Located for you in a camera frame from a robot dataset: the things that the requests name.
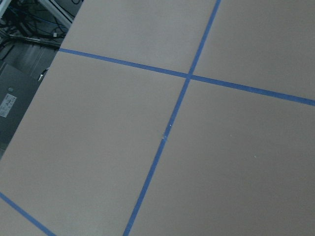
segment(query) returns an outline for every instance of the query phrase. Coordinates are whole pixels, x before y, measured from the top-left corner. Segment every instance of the black cable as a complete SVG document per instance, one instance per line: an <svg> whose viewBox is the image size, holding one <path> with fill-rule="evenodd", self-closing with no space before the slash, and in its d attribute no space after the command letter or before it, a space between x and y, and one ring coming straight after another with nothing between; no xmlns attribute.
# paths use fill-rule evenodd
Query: black cable
<svg viewBox="0 0 315 236"><path fill-rule="evenodd" d="M37 41L30 42L29 40L24 39L24 38L14 38L14 39L10 39L10 40L21 41L23 43L28 43L28 44L36 44L36 45L39 45L39 46L42 46L42 47L52 48L52 49L55 49L55 50L58 50L60 48L60 46L52 45L52 44L45 43L45 42L37 42Z"/></svg>
<svg viewBox="0 0 315 236"><path fill-rule="evenodd" d="M78 0L77 2L75 2L74 0L71 0L71 2L75 5L78 5L80 3L81 0Z"/></svg>
<svg viewBox="0 0 315 236"><path fill-rule="evenodd" d="M32 25L31 23L28 23L28 25L34 27L35 30L36 30L36 32L39 30L39 31L42 31L42 32L47 33L47 34L51 34L50 32L47 32L47 31L44 31L44 30L42 30L42 29L36 28L36 27L35 27L34 25Z"/></svg>
<svg viewBox="0 0 315 236"><path fill-rule="evenodd" d="M9 38L5 41L3 41L2 43L0 43L0 51L5 47L5 45L8 43L8 42L11 42L13 39Z"/></svg>
<svg viewBox="0 0 315 236"><path fill-rule="evenodd" d="M17 14L13 9L9 8L10 11L7 11L6 18L11 21L18 31L24 36L28 37L28 33L23 29L20 23L24 20L20 14Z"/></svg>
<svg viewBox="0 0 315 236"><path fill-rule="evenodd" d="M25 26L25 28L31 32L34 36L40 37L40 38L48 38L48 39L55 39L55 38L64 38L64 36L57 36L57 37L53 37L51 35L45 35L45 34L41 34L41 33L37 33L35 31L33 31L30 26L26 23L26 22L22 22L22 24Z"/></svg>
<svg viewBox="0 0 315 236"><path fill-rule="evenodd" d="M64 32L63 29L61 28L61 25L58 23L57 18L56 18L56 17L54 17L54 18L55 18L56 24L58 25L58 28L60 29L60 31L61 31L62 33L64 33L64 34L66 34L66 32Z"/></svg>

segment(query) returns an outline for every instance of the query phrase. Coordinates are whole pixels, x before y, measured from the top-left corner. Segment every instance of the grid line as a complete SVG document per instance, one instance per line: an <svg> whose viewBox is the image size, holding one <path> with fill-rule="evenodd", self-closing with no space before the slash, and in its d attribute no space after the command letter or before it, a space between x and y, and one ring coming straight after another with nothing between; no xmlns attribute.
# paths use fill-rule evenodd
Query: grid line
<svg viewBox="0 0 315 236"><path fill-rule="evenodd" d="M129 218L129 220L128 220L128 223L127 223L127 225L126 225L126 228L125 228L125 231L124 231L124 233L123 233L123 236L129 236L129 233L130 233L130 231L131 231L131 228L132 228L132 226L133 226L133 224L134 224L134 221L135 221L135 219L136 219L136 217L137 217L137 214L138 214L138 212L139 212L139 210L140 210L140 207L141 207L141 205L142 205L142 202L143 202L143 200L144 200L144 197L145 197L145 195L146 195L146 193L147 193L147 190L148 190L149 185L150 185L150 183L151 183L151 180L152 180L152 178L153 178L154 172L155 172L155 170L156 170L156 168L157 168L158 161L159 161L159 159L160 159L160 157L161 157L161 155L162 155L162 152L163 152L163 150L164 150L164 147L165 147L165 144L166 144L168 135L169 135L170 132L171 132L171 129L172 129L172 126L173 126L173 124L174 124L174 122L175 122L177 113L178 113L179 108L180 108L180 106L181 106L181 104L182 104L182 101L183 101L183 99L184 99L184 97L185 97L186 91L187 91L187 89L188 89L189 82L190 82L190 80L191 80L191 78L192 78L192 74L193 74L193 72L194 72L194 70L195 70L195 68L196 68L197 63L198 63L200 54L201 54L201 52L202 52L203 46L204 46L205 41L206 41L206 39L207 39L207 36L208 36L208 34L209 34L210 28L211 28L212 23L213 23L213 21L214 21L214 18L215 18L215 15L216 15L216 13L217 13L217 10L218 10L218 8L219 8L220 2L221 2L221 0L217 0L217 1L216 1L216 4L215 4L215 6L214 6L214 8L213 8L213 10L212 10L212 13L211 13L211 15L210 15L208 24L207 24L207 26L206 26L206 29L205 29L205 31L204 31L204 33L203 33L203 35L202 35L201 41L200 41L200 43L199 43L199 47L198 47L197 52L196 52L196 54L195 54L195 56L194 56L194 59L193 59L193 61L192 61L192 63L191 63L191 67L190 67L190 69L189 69L189 73L188 73L187 76L186 76L184 85L183 85L183 87L182 87L182 90L181 90L181 92L180 92L180 94L179 94L179 97L178 97L178 99L177 99L177 101L176 101L176 105L175 105L175 107L174 107L174 110L173 110L173 112L172 112L172 115L171 115L171 117L170 117L170 119L169 119L169 122L168 122L168 124L167 124L167 127L166 127L166 129L165 129L164 136L163 136L163 138L162 138L162 140L161 140L161 142L160 142L160 144L159 144L159 146L158 146L157 153L156 153L156 155L155 155L155 157L154 157L154 159L153 159L152 165L151 165L151 167L150 167L150 170L149 170L149 172L148 172L148 175L147 175L147 177L146 177L146 180L144 181L144 184L143 184L143 187L142 187L141 192L140 192L140 194L139 194L138 200L137 200L137 202L136 202L136 204L135 204L135 206L134 206L134 208L133 208L133 211L132 211L132 213L131 213L131 216L130 216L130 218Z"/></svg>
<svg viewBox="0 0 315 236"><path fill-rule="evenodd" d="M181 78L187 78L189 74L179 72L179 71L174 71L174 70L168 70L168 69L163 69L159 67L154 67L154 66L149 66L149 65L144 65L144 64L139 64L139 63L134 63L131 61L126 61L126 60L119 60L119 59L114 59L114 58L108 58L100 55L95 55L95 54L90 54L90 53L84 53L76 50L70 50L70 49L65 49L65 48L60 48L60 52L63 53L69 53L69 54L74 54L78 56L83 56L83 57L88 57L88 58L94 58L98 60L103 60L103 61L108 61L116 64L121 64L121 65L127 65L135 68L140 68L144 70L150 70L162 74L167 74L167 75L173 75ZM223 80L217 80L217 79L212 79L208 77L202 77L198 75L191 75L192 80L200 81L200 82L205 82L213 85L219 85L231 89L237 89L237 90L242 90L246 92L252 92L252 93L257 93L260 95L264 96L270 96L274 98L279 98L279 99L284 99L292 102L298 102L310 106L315 106L315 100L313 99L308 99L304 97L299 97L295 95L290 95L286 93L281 93L281 92L276 92L276 91L271 91L267 89L262 89L262 88L256 88L256 87L251 87L251 86L246 86L246 85L241 85L241 84L236 84L236 83L231 83Z"/></svg>
<svg viewBox="0 0 315 236"><path fill-rule="evenodd" d="M10 200L6 195L4 195L1 192L0 192L0 198L2 200L4 200L6 203L8 203L13 209L15 209L18 213L20 213L24 218L26 218L28 221L30 221L33 225L35 225L37 228L42 230L47 236L56 236L53 232L51 232L49 229L47 229L38 220L36 220L34 217L32 217L30 214L28 214L22 208L20 208L16 203L14 203L12 200Z"/></svg>

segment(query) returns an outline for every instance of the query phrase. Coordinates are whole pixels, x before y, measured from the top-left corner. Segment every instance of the dark metal surface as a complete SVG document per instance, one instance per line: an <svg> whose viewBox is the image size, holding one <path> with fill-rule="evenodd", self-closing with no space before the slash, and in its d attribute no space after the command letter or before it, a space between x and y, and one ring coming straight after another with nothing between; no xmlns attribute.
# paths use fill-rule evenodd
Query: dark metal surface
<svg viewBox="0 0 315 236"><path fill-rule="evenodd" d="M0 102L8 93L17 97L7 117L0 117L0 143L10 142L39 85L34 78L0 61Z"/></svg>
<svg viewBox="0 0 315 236"><path fill-rule="evenodd" d="M40 45L15 42L15 47L5 58L5 62L22 71L24 74L37 78L40 73L50 66L57 50ZM1 51L0 58L10 49L10 45Z"/></svg>

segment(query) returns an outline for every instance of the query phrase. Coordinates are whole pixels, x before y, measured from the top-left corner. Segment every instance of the blue tape line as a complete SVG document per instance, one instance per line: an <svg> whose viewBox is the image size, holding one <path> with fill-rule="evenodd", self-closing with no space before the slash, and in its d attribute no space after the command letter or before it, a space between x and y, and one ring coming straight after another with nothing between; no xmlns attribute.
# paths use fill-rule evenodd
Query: blue tape line
<svg viewBox="0 0 315 236"><path fill-rule="evenodd" d="M8 203L12 208L14 208L17 212L19 212L22 216L24 216L32 224L34 224L36 227L38 227L40 230L42 230L46 235L56 236L56 234L54 234L49 229L47 229L45 226L43 226L41 223L39 223L34 217L32 217L30 214L28 214L26 211L24 211L18 205L16 205L13 201L11 201L7 196L5 196L1 192L0 192L0 198L2 198L6 203Z"/></svg>
<svg viewBox="0 0 315 236"><path fill-rule="evenodd" d="M230 82L226 82L226 81L215 80L215 79L196 76L196 75L193 75L191 79L201 81L201 82L206 82L206 83L213 84L213 85L229 87L229 88L233 88L233 89L258 93L261 95L276 97L276 98L280 98L280 99L284 99L284 100L288 100L288 101L299 102L299 103L303 103L306 105L315 106L315 100L311 100L311 99L307 99L307 98L303 98L303 97L297 97L297 96L293 96L293 95L289 95L289 94L285 94L285 93L274 92L274 91L269 91L269 90L265 90L265 89L261 89L261 88L254 88L254 87L249 87L249 86L245 86L245 85L234 84L234 83L230 83Z"/></svg>
<svg viewBox="0 0 315 236"><path fill-rule="evenodd" d="M217 13L220 1L221 0L217 0L215 6L213 8L213 11L212 11L210 19L208 21L207 27L205 29L205 32L204 32L202 38L201 38L201 42L199 44L198 50L197 50L197 52L195 54L195 57L194 57L194 59L192 61L189 73L186 75L186 79L185 79L184 85L182 87L182 90L181 90L180 95L179 95L179 97L177 99L177 102L175 104L175 107L174 107L174 110L172 112L172 115L171 115L171 117L169 119L169 122L167 124L167 127L165 129L164 136L163 136L163 138L162 138L162 140L161 140L161 142L160 142L160 144L158 146L157 153L156 153L156 155L154 157L154 160L153 160L153 163L152 163L152 165L150 167L150 170L149 170L149 173L147 175L147 178L146 178L146 180L145 180L145 182L143 184L143 187L141 189L141 192L140 192L140 195L139 195L138 200L136 202L136 205L133 208L133 211L131 213L130 219L129 219L128 223L127 223L127 226L125 228L123 236L129 236L130 230L131 230L131 228L133 226L133 223L134 223L134 221L135 221L135 219L137 217L137 214L138 214L139 209L140 209L140 207L142 205L143 199L144 199L144 197L145 197L145 195L147 193L147 190L149 188L150 182L151 182L152 177L154 175L154 172L155 172L155 170L157 168L158 161L159 161L159 159L160 159L160 157L162 155L163 149L164 149L166 141L168 139L168 135L171 132L172 126L173 126L173 124L175 122L175 118L177 116L179 108L180 108L180 106L182 104L182 101L183 101L184 96L186 94L186 91L188 89L188 85L189 85L190 79L191 79L192 74L193 74L193 72L194 72L194 70L196 68L197 63L198 63L198 60L199 60L200 54L202 52L205 40L206 40L206 38L207 38L207 36L209 34L209 31L210 31L211 25L213 23L214 17L215 17L215 15Z"/></svg>
<svg viewBox="0 0 315 236"><path fill-rule="evenodd" d="M197 62L198 62L199 57L201 55L203 46L205 45L206 39L208 37L208 34L209 34L210 29L211 29L212 23L213 23L213 21L215 19L215 16L217 14L217 11L218 11L220 3L221 3L221 0L217 0L215 6L213 7L212 13L210 15L210 19L209 19L208 24L206 26L205 32L203 33L203 36L201 38L201 41L200 41L199 47L197 49L196 55L195 55L195 57L194 57L194 59L192 61L192 64L191 64L191 67L190 67L190 70L189 70L189 74L191 74L191 75L193 74L193 72L194 72L194 70L196 68Z"/></svg>
<svg viewBox="0 0 315 236"><path fill-rule="evenodd" d="M126 60L119 60L119 59L115 59L115 58L103 57L103 56L99 56L99 55L95 55L95 54L79 52L76 50L59 48L59 52L75 54L75 55L88 57L88 58L94 58L94 59L98 59L98 60L104 60L104 61L113 62L113 63L117 63L117 64L121 64L121 65L128 65L128 66L132 66L132 67L136 67L136 68L140 68L140 69L155 71L155 72L159 72L159 73L163 73L163 74L167 74L167 75L174 75L174 76L178 76L178 77L182 77L182 78L186 78L186 76L187 76L186 73L182 73L182 72L178 72L178 71L167 70L167 69L162 69L162 68L158 68L158 67L154 67L154 66L138 64L138 63L134 63L134 62L126 61Z"/></svg>

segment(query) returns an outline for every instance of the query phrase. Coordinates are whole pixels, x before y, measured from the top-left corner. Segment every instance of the painter's tape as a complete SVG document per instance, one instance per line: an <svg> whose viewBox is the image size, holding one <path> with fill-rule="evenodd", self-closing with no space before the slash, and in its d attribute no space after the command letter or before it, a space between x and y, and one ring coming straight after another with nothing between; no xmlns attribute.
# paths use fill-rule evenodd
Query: painter's tape
<svg viewBox="0 0 315 236"><path fill-rule="evenodd" d="M206 27L206 29L204 31L204 34L203 34L202 38L201 38L201 42L199 44L198 50L197 50L197 52L195 54L195 57L194 57L194 59L192 61L189 73L186 75L185 83L184 83L184 85L182 87L182 90L181 90L180 95L179 95L179 97L177 99L177 102L175 104L175 107L174 107L174 110L172 112L172 115L171 115L171 117L169 119L169 122L167 124L167 127L165 129L164 136L163 136L163 138L162 138L162 140L161 140L161 142L160 142L160 144L158 146L157 153L156 153L156 155L154 157L154 160L153 160L153 163L152 163L152 165L150 167L150 170L149 170L149 173L147 175L147 178L146 178L146 180L145 180L145 182L143 184L143 187L141 189L141 192L140 192L140 195L139 195L138 200L136 202L136 205L133 208L133 211L131 213L130 219L128 220L128 223L127 223L127 226L126 226L125 231L123 233L123 236L129 236L130 230L131 230L131 228L132 228L132 226L134 224L134 221L135 221L135 219L137 217L139 209L140 209L140 207L142 205L143 199L144 199L144 197L145 197L145 195L147 193L148 187L150 185L150 182L152 180L154 172L155 172L155 170L157 168L158 161L159 161L159 159L160 159L160 157L162 155L162 152L164 150L167 138L168 138L168 136L169 136L169 134L171 132L171 129L172 129L173 124L175 122L177 113L178 113L179 108L180 108L180 106L182 104L182 101L183 101L183 99L185 97L185 94L186 94L186 91L188 89L188 85L189 85L190 79L191 79L192 74L193 74L193 72L194 72L194 70L196 68L197 63L198 63L200 54L202 52L205 40L206 40L206 38L207 38L207 36L209 34L209 31L210 31L211 25L213 23L214 17L215 17L215 15L217 13L219 4L220 4L220 0L217 0L216 5L214 6L214 9L213 9L213 11L211 13L210 19L208 21L207 27Z"/></svg>
<svg viewBox="0 0 315 236"><path fill-rule="evenodd" d="M33 225L42 230L47 236L56 236L53 232L47 229L44 225L42 225L39 221L37 221L34 217L20 208L17 204L15 204L12 200L10 200L7 196L0 192L0 198L2 198L6 203L8 203L13 209L15 209L18 213L24 216L27 220L29 220Z"/></svg>
<svg viewBox="0 0 315 236"><path fill-rule="evenodd" d="M299 103L303 103L306 105L315 106L314 100L303 98L303 97L298 97L298 96L294 96L294 95L289 95L289 94L285 94L285 93L274 92L274 91L269 91L269 90L265 90L265 89L261 89L261 88L255 88L255 87L249 87L249 86L245 86L245 85L234 84L234 83L230 83L230 82L226 82L226 81L215 80L215 79L196 76L196 75L193 75L191 79L201 81L201 82L206 82L206 83L213 84L213 85L219 85L219 86L223 86L223 87L243 90L246 92L253 92L253 93L257 93L257 94L261 94L261 95L265 95L265 96L269 96L269 97L276 97L276 98L280 98L280 99L284 99L284 100L288 100L288 101L292 101L292 102L299 102Z"/></svg>
<svg viewBox="0 0 315 236"><path fill-rule="evenodd" d="M113 63L120 64L120 65L132 66L132 67L136 67L136 68L140 68L140 69L155 71L155 72L159 72L159 73L163 73L163 74L167 74L167 75L174 75L174 76L178 76L178 77L182 77L182 78L185 78L187 76L186 73L182 73L182 72L178 72L178 71L174 71L174 70L167 70L167 69L162 69L162 68L158 68L158 67L154 67L154 66L138 64L138 63L134 63L134 62L126 61L126 60L119 60L119 59L115 59L115 58L103 57L103 56L99 56L99 55L95 55L95 54L91 54L91 53L84 53L84 52L80 52L80 51L76 51L76 50L59 48L59 52L79 55L79 56L83 56L83 57L87 57L87 58L94 58L94 59L98 59L98 60L104 60L104 61L113 62Z"/></svg>

